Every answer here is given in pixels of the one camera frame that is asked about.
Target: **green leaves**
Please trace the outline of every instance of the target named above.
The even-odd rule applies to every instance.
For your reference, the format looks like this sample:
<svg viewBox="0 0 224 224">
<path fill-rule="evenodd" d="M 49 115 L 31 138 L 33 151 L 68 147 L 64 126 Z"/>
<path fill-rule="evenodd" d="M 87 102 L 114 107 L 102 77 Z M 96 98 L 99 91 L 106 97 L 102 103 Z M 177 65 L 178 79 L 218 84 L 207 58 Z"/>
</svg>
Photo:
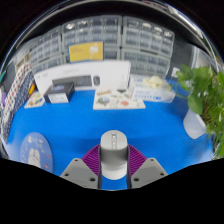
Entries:
<svg viewBox="0 0 224 224">
<path fill-rule="evenodd" d="M 180 86 L 181 86 L 183 89 L 185 89 L 185 90 L 189 90 L 188 85 L 187 85 L 187 83 L 186 83 L 184 80 L 179 81 L 179 84 L 180 84 Z"/>
<path fill-rule="evenodd" d="M 210 68 L 209 67 L 200 67 L 195 70 L 195 77 L 200 79 L 209 79 L 210 78 Z"/>
<path fill-rule="evenodd" d="M 217 80 L 222 87 L 224 87 L 224 76 L 221 72 L 218 73 Z"/>
<path fill-rule="evenodd" d="M 211 68 L 189 68 L 181 65 L 181 71 L 176 74 L 178 83 L 187 90 L 188 106 L 196 114 L 201 115 L 206 123 L 206 133 L 216 136 L 214 142 L 218 148 L 214 158 L 222 158 L 224 155 L 224 75 L 218 75 Z"/>
<path fill-rule="evenodd" d="M 202 115 L 202 113 L 203 113 L 203 104 L 202 104 L 202 100 L 197 96 L 197 94 L 192 93 L 188 97 L 188 106 L 196 114 Z"/>
</svg>

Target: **sticker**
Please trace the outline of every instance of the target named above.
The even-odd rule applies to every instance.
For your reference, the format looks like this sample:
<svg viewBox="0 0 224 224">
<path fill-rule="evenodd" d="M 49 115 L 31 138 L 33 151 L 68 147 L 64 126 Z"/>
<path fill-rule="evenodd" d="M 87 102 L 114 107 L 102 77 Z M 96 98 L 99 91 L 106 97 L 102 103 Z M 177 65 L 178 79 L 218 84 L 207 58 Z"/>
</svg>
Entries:
<svg viewBox="0 0 224 224">
<path fill-rule="evenodd" d="M 106 106 L 109 102 L 110 102 L 110 98 L 108 97 L 101 97 L 98 100 L 98 103 L 103 104 L 104 106 Z"/>
<path fill-rule="evenodd" d="M 40 133 L 28 134 L 20 148 L 20 160 L 48 172 L 53 172 L 53 157 L 50 145 Z"/>
<path fill-rule="evenodd" d="M 111 91 L 104 91 L 104 92 L 99 92 L 97 93 L 97 96 L 105 95 L 105 94 L 110 94 Z"/>
<path fill-rule="evenodd" d="M 39 92 L 34 92 L 27 101 L 24 108 L 27 109 L 32 107 L 41 107 L 43 106 L 44 102 L 44 97 Z"/>
<path fill-rule="evenodd" d="M 104 42 L 88 42 L 68 47 L 70 62 L 103 61 Z"/>
<path fill-rule="evenodd" d="M 127 101 L 122 101 L 121 104 L 122 104 L 123 106 L 128 106 L 128 105 L 129 105 L 129 103 L 128 103 Z"/>
<path fill-rule="evenodd" d="M 65 93 L 49 94 L 48 97 L 51 103 L 68 103 L 68 98 Z"/>
</svg>

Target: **white box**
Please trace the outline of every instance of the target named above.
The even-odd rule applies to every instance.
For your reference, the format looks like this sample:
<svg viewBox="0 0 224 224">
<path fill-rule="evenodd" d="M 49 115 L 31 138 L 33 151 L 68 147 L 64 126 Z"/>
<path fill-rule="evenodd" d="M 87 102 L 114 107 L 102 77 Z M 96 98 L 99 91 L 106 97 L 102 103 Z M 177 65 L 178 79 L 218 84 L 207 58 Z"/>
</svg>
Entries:
<svg viewBox="0 0 224 224">
<path fill-rule="evenodd" d="M 131 99 L 142 99 L 143 101 L 171 103 L 175 97 L 173 90 L 163 86 L 150 88 L 143 83 L 144 76 L 133 75 L 129 82 L 129 93 Z"/>
<path fill-rule="evenodd" d="M 127 89 L 130 67 L 129 61 L 81 62 L 38 72 L 34 78 L 39 92 L 43 95 L 50 86 L 66 82 L 76 82 L 76 91 L 98 88 Z"/>
</svg>

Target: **small object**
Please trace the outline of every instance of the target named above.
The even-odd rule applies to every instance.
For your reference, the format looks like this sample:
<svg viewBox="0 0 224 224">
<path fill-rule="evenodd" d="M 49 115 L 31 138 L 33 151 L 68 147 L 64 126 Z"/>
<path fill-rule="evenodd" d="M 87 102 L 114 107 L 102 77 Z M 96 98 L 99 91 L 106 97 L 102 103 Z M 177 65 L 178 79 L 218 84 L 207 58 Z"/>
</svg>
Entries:
<svg viewBox="0 0 224 224">
<path fill-rule="evenodd" d="M 74 92 L 74 83 L 63 83 L 51 86 L 44 94 L 47 103 L 68 103 Z"/>
<path fill-rule="evenodd" d="M 2 104 L 5 107 L 5 98 L 6 98 L 6 92 L 2 93 Z"/>
<path fill-rule="evenodd" d="M 31 95 L 33 93 L 34 89 L 35 89 L 35 85 L 32 84 L 30 87 L 30 90 L 29 90 L 29 95 Z"/>
</svg>

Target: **label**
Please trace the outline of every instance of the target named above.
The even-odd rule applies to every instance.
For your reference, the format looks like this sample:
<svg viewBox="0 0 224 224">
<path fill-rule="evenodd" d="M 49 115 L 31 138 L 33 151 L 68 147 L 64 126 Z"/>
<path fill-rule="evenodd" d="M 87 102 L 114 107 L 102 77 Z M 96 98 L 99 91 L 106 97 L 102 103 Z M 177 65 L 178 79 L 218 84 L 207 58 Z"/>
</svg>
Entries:
<svg viewBox="0 0 224 224">
<path fill-rule="evenodd" d="M 51 103 L 68 103 L 68 98 L 65 93 L 49 94 L 48 97 Z"/>
<path fill-rule="evenodd" d="M 70 62 L 79 61 L 103 61 L 104 42 L 89 42 L 71 45 L 68 48 Z"/>
</svg>

